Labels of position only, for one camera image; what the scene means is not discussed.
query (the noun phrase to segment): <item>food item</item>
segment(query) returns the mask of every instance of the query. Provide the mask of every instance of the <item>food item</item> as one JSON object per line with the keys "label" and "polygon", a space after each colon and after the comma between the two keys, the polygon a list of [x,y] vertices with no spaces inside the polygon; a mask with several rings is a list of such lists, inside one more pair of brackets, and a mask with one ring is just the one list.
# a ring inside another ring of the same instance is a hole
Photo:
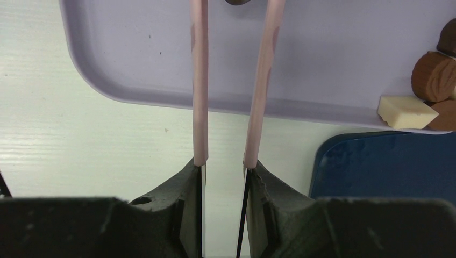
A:
{"label": "food item", "polygon": [[443,27],[437,50],[456,58],[456,19],[452,19]]}
{"label": "food item", "polygon": [[412,89],[421,99],[441,102],[448,99],[456,85],[456,60],[438,52],[428,52],[412,72]]}
{"label": "food item", "polygon": [[377,112],[396,130],[423,129],[439,115],[415,96],[382,96]]}
{"label": "food item", "polygon": [[440,115],[429,123],[438,131],[456,131],[456,101],[443,101],[431,105]]}

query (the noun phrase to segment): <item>brown candy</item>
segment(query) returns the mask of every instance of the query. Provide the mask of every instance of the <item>brown candy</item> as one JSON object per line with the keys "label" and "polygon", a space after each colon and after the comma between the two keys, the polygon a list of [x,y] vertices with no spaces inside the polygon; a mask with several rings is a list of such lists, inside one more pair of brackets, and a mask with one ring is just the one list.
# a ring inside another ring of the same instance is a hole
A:
{"label": "brown candy", "polygon": [[438,52],[428,52],[418,60],[412,72],[412,89],[418,98],[441,102],[455,87],[455,60]]}
{"label": "brown candy", "polygon": [[443,101],[431,105],[439,113],[429,127],[437,131],[456,131],[456,101]]}
{"label": "brown candy", "polygon": [[456,19],[452,19],[443,27],[437,50],[456,58]]}

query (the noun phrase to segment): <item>dark blue tray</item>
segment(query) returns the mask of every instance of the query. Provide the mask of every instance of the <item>dark blue tray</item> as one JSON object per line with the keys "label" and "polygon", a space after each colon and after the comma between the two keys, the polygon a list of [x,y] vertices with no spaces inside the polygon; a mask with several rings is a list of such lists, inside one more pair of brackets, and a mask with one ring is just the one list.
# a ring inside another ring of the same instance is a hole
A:
{"label": "dark blue tray", "polygon": [[456,205],[456,133],[342,134],[320,146],[310,197],[427,197]]}

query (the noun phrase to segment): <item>purple tray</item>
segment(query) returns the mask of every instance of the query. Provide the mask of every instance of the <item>purple tray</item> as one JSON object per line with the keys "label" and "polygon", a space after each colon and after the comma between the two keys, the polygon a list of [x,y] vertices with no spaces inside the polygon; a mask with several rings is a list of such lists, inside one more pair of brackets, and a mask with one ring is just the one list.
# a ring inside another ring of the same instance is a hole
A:
{"label": "purple tray", "polygon": [[[189,108],[189,1],[61,0],[74,65],[112,99]],[[265,0],[209,1],[209,108],[247,114]],[[391,129],[381,95],[412,95],[416,61],[435,50],[455,0],[288,0],[266,115]],[[437,134],[432,130],[407,130]]]}

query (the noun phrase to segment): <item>white table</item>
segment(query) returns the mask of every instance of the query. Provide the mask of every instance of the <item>white table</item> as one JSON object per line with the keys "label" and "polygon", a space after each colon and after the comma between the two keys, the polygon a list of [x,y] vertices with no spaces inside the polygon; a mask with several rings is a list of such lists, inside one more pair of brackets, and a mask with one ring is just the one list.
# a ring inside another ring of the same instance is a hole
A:
{"label": "white table", "polygon": [[[208,257],[234,254],[247,122],[209,114]],[[268,118],[260,161],[307,194],[318,147],[360,131],[371,130]],[[85,83],[57,1],[0,0],[0,170],[14,196],[132,200],[180,171],[192,152],[190,110],[118,103]]]}

